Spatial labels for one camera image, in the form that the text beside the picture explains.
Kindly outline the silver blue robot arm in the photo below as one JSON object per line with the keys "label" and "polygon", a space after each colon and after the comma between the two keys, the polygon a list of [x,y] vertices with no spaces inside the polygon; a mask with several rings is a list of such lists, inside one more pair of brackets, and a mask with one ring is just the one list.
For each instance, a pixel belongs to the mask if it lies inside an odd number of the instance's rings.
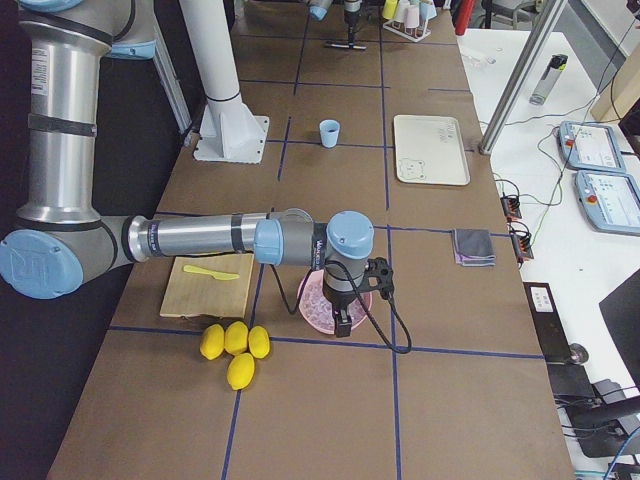
{"label": "silver blue robot arm", "polygon": [[[309,16],[316,20],[322,21],[330,6],[331,0],[310,0],[305,1],[308,6]],[[343,18],[347,27],[346,41],[326,41],[326,48],[345,49],[345,50],[365,50],[366,46],[356,42],[356,30],[360,19],[362,2],[360,0],[344,0],[343,1]]]}
{"label": "silver blue robot arm", "polygon": [[[9,233],[15,210],[27,194],[27,89],[29,40],[19,27],[17,7],[1,1],[1,236]],[[259,13],[264,26],[282,14],[306,21],[301,6],[291,2],[257,1],[250,7],[273,7]],[[155,7],[170,55],[186,89],[192,111],[203,102],[194,56],[187,40],[178,1]],[[93,201],[106,215],[150,215],[155,212],[178,156],[179,135],[166,94],[152,61],[101,61],[98,137]],[[214,193],[245,193],[240,180],[219,174],[206,180],[207,200]],[[1,343],[61,339],[62,343],[100,343],[122,296],[132,267],[118,267],[73,294],[35,300],[1,280]]]}

